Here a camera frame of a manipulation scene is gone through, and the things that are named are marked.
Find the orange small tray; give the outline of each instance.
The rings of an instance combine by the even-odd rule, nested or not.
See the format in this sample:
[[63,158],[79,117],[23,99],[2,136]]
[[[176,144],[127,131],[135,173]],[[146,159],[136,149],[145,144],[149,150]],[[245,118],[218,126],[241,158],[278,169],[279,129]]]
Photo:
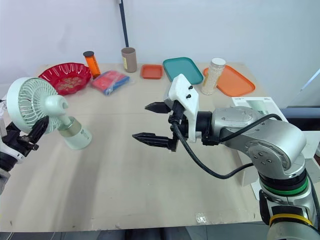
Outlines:
[[161,79],[164,69],[161,65],[145,64],[141,67],[140,74],[144,79]]
[[[203,70],[203,75],[208,73],[208,68]],[[241,73],[226,65],[216,86],[229,97],[240,97],[252,93],[256,86]]]

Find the red bowl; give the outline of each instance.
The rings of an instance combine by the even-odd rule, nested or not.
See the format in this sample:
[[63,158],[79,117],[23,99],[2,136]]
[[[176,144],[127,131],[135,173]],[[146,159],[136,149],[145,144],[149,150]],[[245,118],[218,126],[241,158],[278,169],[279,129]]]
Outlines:
[[68,62],[48,68],[39,75],[48,81],[59,95],[74,94],[91,79],[89,68],[82,63]]

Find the black pole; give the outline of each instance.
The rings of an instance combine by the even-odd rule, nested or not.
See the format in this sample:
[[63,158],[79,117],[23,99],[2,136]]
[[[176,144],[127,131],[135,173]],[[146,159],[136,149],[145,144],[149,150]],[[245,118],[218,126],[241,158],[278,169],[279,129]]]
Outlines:
[[125,17],[125,8],[124,8],[124,0],[121,0],[121,3],[119,3],[119,8],[120,8],[120,14],[121,14],[121,21],[122,21],[122,28],[123,28],[125,46],[129,47],[127,26],[126,26],[126,17]]

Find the orange bottle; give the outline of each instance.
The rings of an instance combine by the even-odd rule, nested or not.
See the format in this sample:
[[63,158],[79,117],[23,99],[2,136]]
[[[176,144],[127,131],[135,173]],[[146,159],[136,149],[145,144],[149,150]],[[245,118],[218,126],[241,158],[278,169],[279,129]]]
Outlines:
[[93,51],[85,51],[83,53],[83,56],[85,57],[86,63],[88,64],[93,79],[95,79],[100,75],[100,69],[95,58],[95,53]]

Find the white fan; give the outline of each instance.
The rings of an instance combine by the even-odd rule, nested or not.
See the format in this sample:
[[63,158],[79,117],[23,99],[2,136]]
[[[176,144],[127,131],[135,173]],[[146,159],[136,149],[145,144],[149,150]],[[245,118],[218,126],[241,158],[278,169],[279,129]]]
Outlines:
[[71,149],[82,149],[91,142],[90,132],[66,115],[67,100],[41,78],[22,77],[14,81],[6,104],[12,122],[27,134],[39,119],[49,116],[46,134],[58,129]]

